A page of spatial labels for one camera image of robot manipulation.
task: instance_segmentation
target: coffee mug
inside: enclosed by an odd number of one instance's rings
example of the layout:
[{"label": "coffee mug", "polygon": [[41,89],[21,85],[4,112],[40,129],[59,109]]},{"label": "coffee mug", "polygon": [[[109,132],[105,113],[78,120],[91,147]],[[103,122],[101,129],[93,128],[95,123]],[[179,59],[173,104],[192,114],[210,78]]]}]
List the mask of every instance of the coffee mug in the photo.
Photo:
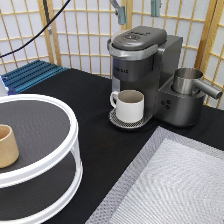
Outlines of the coffee mug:
[{"label": "coffee mug", "polygon": [[144,95],[136,90],[124,90],[112,92],[110,95],[111,105],[116,109],[116,116],[125,123],[140,121],[144,115]]},{"label": "coffee mug", "polygon": [[12,128],[0,124],[0,168],[11,165],[18,157],[19,150]]}]

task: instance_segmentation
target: stainless steel pitcher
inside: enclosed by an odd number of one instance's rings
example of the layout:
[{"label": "stainless steel pitcher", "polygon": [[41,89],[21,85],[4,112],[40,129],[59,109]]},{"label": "stainless steel pitcher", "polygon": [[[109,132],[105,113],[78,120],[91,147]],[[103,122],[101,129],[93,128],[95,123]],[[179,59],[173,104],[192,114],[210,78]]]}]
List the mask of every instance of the stainless steel pitcher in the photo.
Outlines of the stainless steel pitcher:
[{"label": "stainless steel pitcher", "polygon": [[203,73],[195,68],[179,68],[175,71],[173,90],[183,95],[194,95],[202,91],[214,99],[222,96],[222,91],[201,81]]}]

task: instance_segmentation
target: round tray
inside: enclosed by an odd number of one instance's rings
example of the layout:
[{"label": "round tray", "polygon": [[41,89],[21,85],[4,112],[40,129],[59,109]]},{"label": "round tray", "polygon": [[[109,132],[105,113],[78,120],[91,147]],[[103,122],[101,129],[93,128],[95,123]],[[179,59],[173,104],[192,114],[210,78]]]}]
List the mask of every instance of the round tray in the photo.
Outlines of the round tray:
[{"label": "round tray", "polygon": [[0,98],[0,124],[12,127],[20,156],[0,169],[0,188],[32,179],[60,162],[78,142],[76,117],[65,103],[43,95]]},{"label": "round tray", "polygon": [[0,189],[0,223],[42,223],[63,209],[76,193],[82,169],[71,153],[47,172]]}]

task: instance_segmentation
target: mug handle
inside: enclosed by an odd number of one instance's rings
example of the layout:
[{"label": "mug handle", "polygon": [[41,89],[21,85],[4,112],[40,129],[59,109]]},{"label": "mug handle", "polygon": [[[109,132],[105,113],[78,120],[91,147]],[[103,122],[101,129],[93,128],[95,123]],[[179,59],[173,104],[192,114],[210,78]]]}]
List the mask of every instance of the mug handle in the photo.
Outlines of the mug handle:
[{"label": "mug handle", "polygon": [[110,95],[110,103],[111,103],[112,107],[114,107],[114,108],[116,108],[117,106],[116,106],[116,104],[114,103],[114,97],[113,97],[113,95],[117,95],[117,96],[118,96],[118,94],[119,94],[119,92],[114,91],[114,92],[112,92],[111,95]]}]

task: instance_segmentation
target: coffee maker lid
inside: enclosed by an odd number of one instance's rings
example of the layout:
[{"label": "coffee maker lid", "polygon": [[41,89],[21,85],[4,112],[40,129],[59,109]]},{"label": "coffee maker lid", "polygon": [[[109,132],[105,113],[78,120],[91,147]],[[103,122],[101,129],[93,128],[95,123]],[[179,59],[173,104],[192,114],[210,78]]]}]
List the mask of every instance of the coffee maker lid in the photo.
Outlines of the coffee maker lid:
[{"label": "coffee maker lid", "polygon": [[152,45],[161,45],[167,39],[167,33],[163,29],[138,26],[113,40],[113,47],[126,51],[144,50]]}]

